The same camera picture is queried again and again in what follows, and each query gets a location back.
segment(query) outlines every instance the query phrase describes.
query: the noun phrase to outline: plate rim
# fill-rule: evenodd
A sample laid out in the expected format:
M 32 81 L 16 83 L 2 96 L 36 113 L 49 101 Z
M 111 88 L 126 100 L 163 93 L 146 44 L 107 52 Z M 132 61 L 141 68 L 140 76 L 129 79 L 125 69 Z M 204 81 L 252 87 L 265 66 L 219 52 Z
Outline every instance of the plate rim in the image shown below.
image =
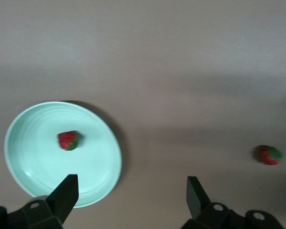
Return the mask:
M 93 202 L 90 202 L 90 203 L 87 203 L 87 204 L 81 204 L 81 205 L 75 205 L 74 208 L 82 208 L 82 207 L 86 207 L 86 206 L 89 206 L 89 205 L 92 205 L 94 203 L 97 203 L 99 202 L 100 200 L 102 200 L 103 198 L 105 198 L 107 195 L 109 195 L 109 193 L 112 192 L 112 190 L 116 187 L 119 179 L 120 179 L 120 176 L 121 176 L 121 171 L 122 171 L 122 153 L 121 153 L 121 147 L 120 147 L 120 144 L 117 140 L 117 137 L 115 136 L 114 132 L 112 131 L 112 129 L 108 126 L 108 124 L 101 118 L 99 117 L 96 113 L 94 113 L 93 111 L 81 106 L 81 105 L 77 105 L 77 104 L 74 104 L 74 103 L 71 103 L 71 102 L 64 102 L 64 101 L 50 101 L 50 102 L 43 102 L 43 103 L 39 103 L 39 104 L 35 104 L 33 106 L 30 106 L 28 108 L 26 108 L 25 110 L 23 110 L 22 112 L 20 112 L 14 119 L 13 121 L 11 122 L 11 124 L 9 125 L 9 128 L 5 134 L 5 138 L 4 138 L 4 158 L 5 158 L 5 163 L 9 169 L 9 172 L 10 174 L 12 175 L 12 177 L 14 178 L 14 180 L 16 181 L 16 183 L 25 191 L 27 192 L 30 196 L 32 197 L 37 197 L 35 194 L 33 194 L 30 190 L 28 190 L 25 185 L 23 185 L 18 177 L 16 176 L 15 172 L 13 171 L 13 166 L 11 166 L 10 164 L 10 158 L 9 158 L 9 155 L 8 155 L 8 140 L 9 140 L 9 137 L 10 137 L 10 134 L 12 132 L 12 129 L 13 127 L 15 126 L 15 124 L 18 122 L 18 120 L 24 115 L 26 114 L 27 112 L 29 112 L 30 110 L 32 109 L 35 109 L 36 107 L 39 107 L 39 106 L 43 106 L 43 105 L 48 105 L 48 104 L 64 104 L 64 105 L 69 105 L 69 106 L 73 106 L 73 107 L 76 107 L 77 109 L 81 109 L 83 111 L 86 111 L 86 112 L 89 112 L 90 114 L 92 114 L 93 116 L 95 116 L 96 118 L 98 118 L 101 122 L 103 122 L 103 124 L 108 128 L 108 130 L 111 132 L 111 134 L 113 135 L 115 141 L 116 141 L 116 144 L 117 144 L 117 148 L 118 148 L 118 151 L 119 151 L 119 154 L 118 154 L 118 157 L 119 157 L 119 161 L 118 161 L 118 166 L 119 166 L 119 170 L 117 172 L 117 178 L 115 180 L 115 182 L 112 184 L 112 187 L 110 189 L 108 189 L 107 192 L 105 192 L 100 198 L 98 198 L 96 201 L 93 201 Z

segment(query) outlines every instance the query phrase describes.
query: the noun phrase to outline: turquoise plate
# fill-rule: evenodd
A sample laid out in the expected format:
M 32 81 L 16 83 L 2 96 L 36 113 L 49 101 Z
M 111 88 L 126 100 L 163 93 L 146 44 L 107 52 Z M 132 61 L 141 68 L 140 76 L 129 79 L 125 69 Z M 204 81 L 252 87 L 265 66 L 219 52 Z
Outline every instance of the turquoise plate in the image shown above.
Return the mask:
M 65 151 L 57 134 L 72 130 L 82 140 Z M 119 144 L 108 125 L 86 108 L 67 102 L 42 103 L 19 114 L 6 133 L 4 154 L 16 182 L 33 197 L 49 195 L 68 174 L 77 174 L 75 208 L 107 196 L 122 168 Z

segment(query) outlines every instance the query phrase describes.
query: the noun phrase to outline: round plate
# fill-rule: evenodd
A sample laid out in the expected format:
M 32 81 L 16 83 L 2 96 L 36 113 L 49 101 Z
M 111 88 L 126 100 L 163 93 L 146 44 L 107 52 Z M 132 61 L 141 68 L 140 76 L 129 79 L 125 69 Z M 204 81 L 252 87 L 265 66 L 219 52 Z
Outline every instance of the round plate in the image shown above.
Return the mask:
M 72 151 L 60 148 L 57 134 L 78 131 L 81 142 Z M 4 154 L 17 183 L 31 196 L 49 195 L 68 174 L 77 174 L 75 208 L 93 204 L 116 185 L 122 168 L 119 144 L 96 114 L 67 102 L 28 108 L 11 123 Z

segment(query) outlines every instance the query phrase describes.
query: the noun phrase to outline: gray surface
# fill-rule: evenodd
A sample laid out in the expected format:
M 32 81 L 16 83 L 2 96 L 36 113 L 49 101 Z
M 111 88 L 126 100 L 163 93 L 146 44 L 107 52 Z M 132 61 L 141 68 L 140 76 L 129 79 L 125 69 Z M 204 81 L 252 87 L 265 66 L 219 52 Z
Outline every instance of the gray surface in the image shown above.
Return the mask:
M 0 205 L 30 197 L 3 142 L 27 107 L 75 100 L 115 130 L 123 173 L 66 229 L 177 229 L 186 177 L 236 212 L 286 228 L 286 0 L 0 0 Z M 251 157 L 284 152 L 281 165 Z

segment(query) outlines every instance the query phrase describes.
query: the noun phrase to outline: red strawberry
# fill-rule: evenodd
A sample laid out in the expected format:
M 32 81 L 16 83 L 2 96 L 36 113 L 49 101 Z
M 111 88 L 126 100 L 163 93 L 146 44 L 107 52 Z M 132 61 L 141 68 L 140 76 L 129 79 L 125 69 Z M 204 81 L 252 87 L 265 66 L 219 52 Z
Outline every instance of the red strawberry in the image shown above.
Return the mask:
M 64 150 L 74 150 L 78 145 L 79 134 L 76 131 L 69 131 L 57 135 L 59 145 Z

